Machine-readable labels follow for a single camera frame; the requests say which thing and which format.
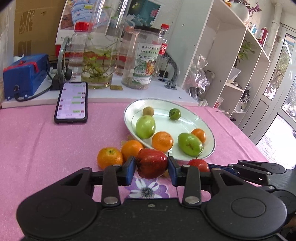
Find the red fruit front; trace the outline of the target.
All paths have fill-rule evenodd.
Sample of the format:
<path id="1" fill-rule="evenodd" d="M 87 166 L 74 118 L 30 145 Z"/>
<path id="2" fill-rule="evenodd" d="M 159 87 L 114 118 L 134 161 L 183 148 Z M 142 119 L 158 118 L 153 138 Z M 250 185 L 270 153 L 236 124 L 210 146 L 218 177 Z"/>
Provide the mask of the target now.
<path id="1" fill-rule="evenodd" d="M 203 159 L 192 159 L 188 162 L 188 165 L 197 167 L 200 172 L 210 172 L 208 163 Z"/>

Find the red fruit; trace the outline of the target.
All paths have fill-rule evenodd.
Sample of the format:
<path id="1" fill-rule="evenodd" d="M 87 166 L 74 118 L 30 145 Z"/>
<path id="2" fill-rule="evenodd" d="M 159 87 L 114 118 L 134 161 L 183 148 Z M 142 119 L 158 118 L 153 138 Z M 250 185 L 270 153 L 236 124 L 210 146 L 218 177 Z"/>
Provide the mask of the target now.
<path id="1" fill-rule="evenodd" d="M 210 172 L 208 163 L 203 159 L 192 159 L 188 162 L 188 165 L 197 167 L 200 172 Z"/>
<path id="2" fill-rule="evenodd" d="M 142 149 L 135 159 L 140 177 L 154 179 L 163 175 L 168 167 L 167 156 L 158 150 Z"/>

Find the small orange tangerine back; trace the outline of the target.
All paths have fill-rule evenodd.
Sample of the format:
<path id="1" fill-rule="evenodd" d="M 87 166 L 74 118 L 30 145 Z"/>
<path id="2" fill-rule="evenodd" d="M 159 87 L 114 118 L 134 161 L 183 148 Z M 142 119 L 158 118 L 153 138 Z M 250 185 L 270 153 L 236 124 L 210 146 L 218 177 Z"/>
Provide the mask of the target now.
<path id="1" fill-rule="evenodd" d="M 206 133 L 202 129 L 196 128 L 191 131 L 191 134 L 196 136 L 203 144 L 206 142 L 207 136 L 206 136 Z"/>

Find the large green jujube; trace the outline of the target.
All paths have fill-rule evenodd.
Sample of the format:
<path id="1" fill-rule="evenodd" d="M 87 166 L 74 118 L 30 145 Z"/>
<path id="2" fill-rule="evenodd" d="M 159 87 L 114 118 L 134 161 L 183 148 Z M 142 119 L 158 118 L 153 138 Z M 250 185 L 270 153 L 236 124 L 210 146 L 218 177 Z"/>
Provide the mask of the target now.
<path id="1" fill-rule="evenodd" d="M 187 155 L 199 156 L 204 149 L 203 143 L 191 133 L 181 133 L 178 135 L 178 146 Z"/>

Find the red fruit back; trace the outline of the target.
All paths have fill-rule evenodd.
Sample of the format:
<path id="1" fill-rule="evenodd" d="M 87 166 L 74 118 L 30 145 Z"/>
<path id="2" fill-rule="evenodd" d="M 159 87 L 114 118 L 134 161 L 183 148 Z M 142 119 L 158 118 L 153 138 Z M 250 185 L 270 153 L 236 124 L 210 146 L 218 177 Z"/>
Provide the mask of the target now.
<path id="1" fill-rule="evenodd" d="M 140 177 L 154 179 L 163 175 L 168 167 L 167 156 L 158 150 L 142 149 L 135 159 Z"/>

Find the large orange tangerine front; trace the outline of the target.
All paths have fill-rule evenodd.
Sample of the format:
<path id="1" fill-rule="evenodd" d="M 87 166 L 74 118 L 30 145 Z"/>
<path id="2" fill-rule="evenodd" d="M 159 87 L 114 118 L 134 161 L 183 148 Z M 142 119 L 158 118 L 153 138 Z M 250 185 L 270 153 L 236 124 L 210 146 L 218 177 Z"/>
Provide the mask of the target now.
<path id="1" fill-rule="evenodd" d="M 158 151 L 168 152 L 173 144 L 174 140 L 167 132 L 157 132 L 152 137 L 152 147 Z"/>

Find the small green round fruit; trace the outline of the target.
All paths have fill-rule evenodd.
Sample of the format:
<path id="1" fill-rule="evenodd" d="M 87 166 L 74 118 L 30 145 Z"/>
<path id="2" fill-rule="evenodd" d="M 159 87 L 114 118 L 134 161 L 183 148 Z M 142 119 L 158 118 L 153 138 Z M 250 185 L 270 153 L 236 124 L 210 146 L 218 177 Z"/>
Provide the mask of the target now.
<path id="1" fill-rule="evenodd" d="M 177 108 L 173 108 L 169 111 L 169 118 L 173 121 L 178 120 L 181 117 L 181 111 Z"/>

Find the small brown longan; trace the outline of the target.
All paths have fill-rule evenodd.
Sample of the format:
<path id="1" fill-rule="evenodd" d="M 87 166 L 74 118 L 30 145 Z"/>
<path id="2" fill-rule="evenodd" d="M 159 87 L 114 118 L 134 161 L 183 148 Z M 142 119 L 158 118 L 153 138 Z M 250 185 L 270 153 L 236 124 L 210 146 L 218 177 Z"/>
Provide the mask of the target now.
<path id="1" fill-rule="evenodd" d="M 147 106 L 142 110 L 142 115 L 154 116 L 154 109 L 151 106 Z"/>

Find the pink floral tablecloth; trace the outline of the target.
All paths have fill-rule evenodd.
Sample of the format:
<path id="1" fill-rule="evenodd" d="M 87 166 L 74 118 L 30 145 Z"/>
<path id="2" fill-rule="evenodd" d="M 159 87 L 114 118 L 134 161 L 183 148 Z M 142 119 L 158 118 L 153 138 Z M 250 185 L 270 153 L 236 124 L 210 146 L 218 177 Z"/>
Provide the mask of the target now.
<path id="1" fill-rule="evenodd" d="M 1 109 L 1 240 L 20 240 L 23 233 L 16 209 L 28 196 L 83 167 L 99 171 L 97 154 L 105 147 L 121 149 L 130 139 L 124 103 L 88 104 L 88 121 L 81 125 L 55 125 L 55 105 Z M 201 117 L 216 141 L 211 164 L 227 166 L 238 160 L 268 162 L 254 143 L 224 114 L 214 108 L 186 106 Z M 141 179 L 137 172 L 126 197 L 142 198 L 147 187 L 152 198 L 177 197 L 168 177 Z"/>

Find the white blue-rimmed plate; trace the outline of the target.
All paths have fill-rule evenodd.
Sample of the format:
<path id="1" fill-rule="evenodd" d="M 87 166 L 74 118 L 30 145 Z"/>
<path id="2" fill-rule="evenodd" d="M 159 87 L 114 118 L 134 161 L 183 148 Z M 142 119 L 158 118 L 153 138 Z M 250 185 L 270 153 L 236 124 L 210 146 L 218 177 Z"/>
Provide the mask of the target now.
<path id="1" fill-rule="evenodd" d="M 190 161 L 191 156 L 185 154 L 178 147 L 178 135 L 181 133 L 191 133 L 192 130 L 200 128 L 206 134 L 203 152 L 198 156 L 200 159 L 210 157 L 216 147 L 215 137 L 208 125 L 195 113 L 185 107 L 162 99 L 148 98 L 139 99 L 130 103 L 124 111 L 123 119 L 130 134 L 145 147 L 152 148 L 152 138 L 140 139 L 136 135 L 136 123 L 142 117 L 142 110 L 146 107 L 154 109 L 154 120 L 156 122 L 156 132 L 164 131 L 169 133 L 174 141 L 174 145 L 169 150 L 171 156 L 182 161 Z M 169 111 L 177 108 L 181 111 L 181 117 L 178 120 L 169 119 Z"/>

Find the black smartphone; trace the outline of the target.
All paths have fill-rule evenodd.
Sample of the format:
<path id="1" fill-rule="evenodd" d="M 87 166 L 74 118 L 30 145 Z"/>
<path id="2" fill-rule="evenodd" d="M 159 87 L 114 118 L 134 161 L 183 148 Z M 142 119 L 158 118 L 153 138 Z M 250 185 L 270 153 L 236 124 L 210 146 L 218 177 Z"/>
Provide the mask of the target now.
<path id="1" fill-rule="evenodd" d="M 86 123 L 88 120 L 88 83 L 65 82 L 60 91 L 54 122 Z"/>

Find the white shelf unit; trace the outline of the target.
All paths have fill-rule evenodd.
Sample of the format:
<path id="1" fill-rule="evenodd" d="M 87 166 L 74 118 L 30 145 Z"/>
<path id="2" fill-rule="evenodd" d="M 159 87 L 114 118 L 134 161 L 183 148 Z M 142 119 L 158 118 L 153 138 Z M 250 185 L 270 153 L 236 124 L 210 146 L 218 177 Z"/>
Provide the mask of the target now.
<path id="1" fill-rule="evenodd" d="M 210 107 L 218 99 L 221 109 L 242 127 L 246 111 L 239 112 L 241 97 L 248 84 L 258 89 L 270 60 L 247 26 L 224 1 L 183 1 L 171 34 L 168 54 L 176 62 L 176 85 L 184 88 L 191 64 L 202 55 L 206 70 L 214 79 L 205 94 Z"/>

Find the crumpled clear plastic bag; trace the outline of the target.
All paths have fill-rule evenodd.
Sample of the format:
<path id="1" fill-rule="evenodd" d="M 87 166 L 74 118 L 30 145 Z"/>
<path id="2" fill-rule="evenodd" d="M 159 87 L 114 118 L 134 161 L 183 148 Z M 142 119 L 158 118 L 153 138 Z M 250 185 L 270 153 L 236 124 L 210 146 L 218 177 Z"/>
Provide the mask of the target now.
<path id="1" fill-rule="evenodd" d="M 200 95 L 206 92 L 206 87 L 210 85 L 204 68 L 208 65 L 205 57 L 198 55 L 194 58 L 189 73 L 186 77 L 183 89 L 189 93 L 194 100 L 199 100 Z"/>

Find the white board platform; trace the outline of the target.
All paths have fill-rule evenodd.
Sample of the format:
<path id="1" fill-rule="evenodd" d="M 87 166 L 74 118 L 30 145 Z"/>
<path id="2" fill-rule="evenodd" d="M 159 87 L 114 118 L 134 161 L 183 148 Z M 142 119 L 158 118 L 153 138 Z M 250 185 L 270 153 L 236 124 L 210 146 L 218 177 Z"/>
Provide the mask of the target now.
<path id="1" fill-rule="evenodd" d="M 1 103 L 2 108 L 16 108 L 20 106 L 35 106 L 56 104 L 59 96 L 58 90 L 48 91 L 36 99 L 18 102 L 15 99 L 5 100 Z M 88 90 L 89 103 L 130 103 L 137 99 L 158 98 L 171 101 L 184 106 L 197 106 L 198 103 L 189 94 L 182 90 L 168 89 L 163 82 L 153 80 L 148 89 L 137 90 L 123 86 L 123 90 L 90 89 Z"/>

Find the blue electric device box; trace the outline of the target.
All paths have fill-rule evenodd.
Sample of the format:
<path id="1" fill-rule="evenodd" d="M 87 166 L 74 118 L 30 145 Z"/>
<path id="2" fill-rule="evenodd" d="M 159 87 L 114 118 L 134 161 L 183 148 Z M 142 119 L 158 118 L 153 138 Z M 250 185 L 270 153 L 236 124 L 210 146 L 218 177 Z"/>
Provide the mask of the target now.
<path id="1" fill-rule="evenodd" d="M 49 55 L 35 54 L 22 57 L 3 70 L 4 97 L 18 101 L 34 99 L 41 94 L 38 88 L 48 76 Z"/>

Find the cola bottle red cap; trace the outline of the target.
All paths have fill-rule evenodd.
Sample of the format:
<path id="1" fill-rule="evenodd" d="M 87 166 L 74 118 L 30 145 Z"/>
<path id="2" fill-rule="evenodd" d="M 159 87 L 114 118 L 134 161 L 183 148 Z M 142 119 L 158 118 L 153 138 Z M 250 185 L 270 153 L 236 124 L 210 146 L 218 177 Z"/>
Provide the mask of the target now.
<path id="1" fill-rule="evenodd" d="M 167 41 L 168 41 L 168 30 L 169 30 L 170 26 L 167 24 L 162 24 L 161 25 L 161 31 L 159 33 L 160 37 L 161 37 L 161 47 L 159 50 L 159 54 L 154 66 L 154 72 L 152 74 L 153 78 L 156 78 L 159 74 L 159 65 L 160 65 L 160 61 L 162 56 L 165 54 L 166 49 L 167 49 Z"/>

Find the glass vase with plants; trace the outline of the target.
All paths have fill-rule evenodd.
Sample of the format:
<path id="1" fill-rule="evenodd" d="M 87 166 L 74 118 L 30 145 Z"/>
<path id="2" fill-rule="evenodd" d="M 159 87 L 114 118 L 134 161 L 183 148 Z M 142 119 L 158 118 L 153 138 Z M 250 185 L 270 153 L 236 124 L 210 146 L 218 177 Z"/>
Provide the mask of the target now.
<path id="1" fill-rule="evenodd" d="M 111 85 L 118 43 L 120 1 L 96 1 L 83 52 L 81 80 L 89 89 Z"/>

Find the clear bottle behind jar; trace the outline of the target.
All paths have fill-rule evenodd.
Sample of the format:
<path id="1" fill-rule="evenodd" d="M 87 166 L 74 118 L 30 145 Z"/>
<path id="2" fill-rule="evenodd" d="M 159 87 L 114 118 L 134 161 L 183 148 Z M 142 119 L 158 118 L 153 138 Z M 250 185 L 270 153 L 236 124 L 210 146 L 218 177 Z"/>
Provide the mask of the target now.
<path id="1" fill-rule="evenodd" d="M 123 71 L 125 68 L 125 62 L 128 54 L 128 50 L 130 47 L 130 41 L 132 38 L 134 27 L 132 26 L 127 26 L 124 29 L 124 35 L 122 38 L 122 41 L 120 43 L 119 51 L 117 54 L 116 58 L 116 63 L 115 63 L 115 74 L 122 76 Z"/>

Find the red-capped clear bottle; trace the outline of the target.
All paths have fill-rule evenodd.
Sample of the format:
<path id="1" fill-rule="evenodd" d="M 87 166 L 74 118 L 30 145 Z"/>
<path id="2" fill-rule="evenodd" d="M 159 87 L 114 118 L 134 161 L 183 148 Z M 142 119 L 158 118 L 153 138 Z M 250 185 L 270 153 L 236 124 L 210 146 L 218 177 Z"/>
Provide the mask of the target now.
<path id="1" fill-rule="evenodd" d="M 71 37 L 68 67 L 72 70 L 72 77 L 81 75 L 83 64 L 83 53 L 89 28 L 88 22 L 76 22 L 74 34 Z"/>

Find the clear jar with label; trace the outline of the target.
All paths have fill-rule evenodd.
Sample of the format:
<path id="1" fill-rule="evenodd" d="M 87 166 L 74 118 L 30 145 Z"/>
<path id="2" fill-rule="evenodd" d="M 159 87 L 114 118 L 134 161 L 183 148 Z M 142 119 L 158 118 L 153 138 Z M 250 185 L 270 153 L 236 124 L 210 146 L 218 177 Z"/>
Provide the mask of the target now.
<path id="1" fill-rule="evenodd" d="M 122 84 L 131 89 L 148 88 L 161 47 L 160 30 L 136 26 L 132 32 Z"/>

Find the brown cardboard box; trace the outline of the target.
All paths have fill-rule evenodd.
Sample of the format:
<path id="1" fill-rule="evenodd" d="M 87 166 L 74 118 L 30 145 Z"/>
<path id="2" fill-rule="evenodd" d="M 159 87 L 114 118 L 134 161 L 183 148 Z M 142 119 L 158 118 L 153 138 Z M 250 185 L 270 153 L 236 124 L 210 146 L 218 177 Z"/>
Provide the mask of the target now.
<path id="1" fill-rule="evenodd" d="M 55 55 L 64 0 L 16 0 L 14 55 Z"/>

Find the grey metal bracket left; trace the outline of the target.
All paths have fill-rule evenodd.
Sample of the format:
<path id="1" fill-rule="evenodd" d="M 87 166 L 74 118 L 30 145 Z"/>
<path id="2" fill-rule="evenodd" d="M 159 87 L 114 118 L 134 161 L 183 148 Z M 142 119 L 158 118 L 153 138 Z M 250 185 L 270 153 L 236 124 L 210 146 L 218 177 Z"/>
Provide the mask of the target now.
<path id="1" fill-rule="evenodd" d="M 57 58 L 57 73 L 53 77 L 50 90 L 61 90 L 67 77 L 68 79 L 71 78 L 72 72 L 65 63 L 66 61 L 65 53 L 66 53 L 67 47 L 70 46 L 70 42 L 71 42 L 70 37 L 67 36 L 64 38 L 63 43 L 60 47 L 58 58 Z"/>

